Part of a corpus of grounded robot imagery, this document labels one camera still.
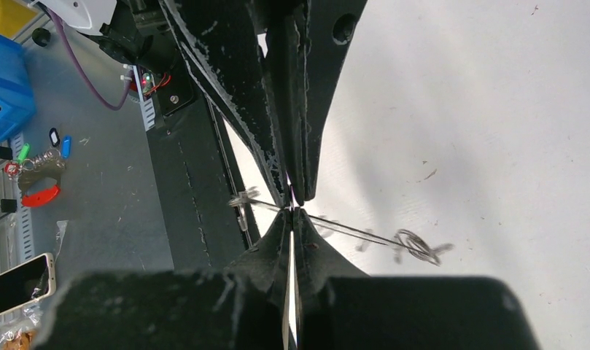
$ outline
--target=dirt speck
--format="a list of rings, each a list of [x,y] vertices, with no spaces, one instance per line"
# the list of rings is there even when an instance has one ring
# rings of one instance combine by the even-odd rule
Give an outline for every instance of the dirt speck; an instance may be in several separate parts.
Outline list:
[[[430,177],[432,177],[432,176],[436,175],[436,171],[437,171],[437,169],[434,169],[434,171],[433,171],[433,172],[431,172],[431,173],[430,173],[430,175],[426,176],[426,177],[424,178],[424,180],[428,180]]]

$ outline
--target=white table surface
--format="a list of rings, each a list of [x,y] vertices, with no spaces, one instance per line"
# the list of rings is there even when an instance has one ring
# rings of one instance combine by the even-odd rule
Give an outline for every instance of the white table surface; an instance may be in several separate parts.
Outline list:
[[[590,0],[370,0],[305,207],[453,243],[435,267],[328,238],[373,275],[501,279],[542,349],[590,349]],[[266,230],[273,214],[256,213]]]

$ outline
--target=phone screen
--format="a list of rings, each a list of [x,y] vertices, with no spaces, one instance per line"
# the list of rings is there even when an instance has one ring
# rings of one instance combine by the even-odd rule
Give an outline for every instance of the phone screen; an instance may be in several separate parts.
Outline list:
[[[50,291],[47,256],[36,257],[0,275],[0,314]]]

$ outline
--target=red handle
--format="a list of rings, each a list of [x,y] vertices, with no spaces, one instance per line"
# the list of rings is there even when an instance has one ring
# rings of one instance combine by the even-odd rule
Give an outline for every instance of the red handle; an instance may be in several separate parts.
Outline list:
[[[22,197],[22,205],[30,208],[44,206],[56,198],[59,193],[61,193],[61,188],[55,184],[54,186],[41,192],[37,192],[34,195],[25,195]]]

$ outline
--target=blue object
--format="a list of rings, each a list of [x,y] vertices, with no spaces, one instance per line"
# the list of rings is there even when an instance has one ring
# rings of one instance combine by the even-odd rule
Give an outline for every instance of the blue object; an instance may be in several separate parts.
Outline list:
[[[0,142],[14,136],[36,113],[22,47],[0,35]]]
[[[63,159],[69,158],[69,154],[71,153],[71,136],[65,136],[63,139],[63,144],[61,145],[61,157]]]

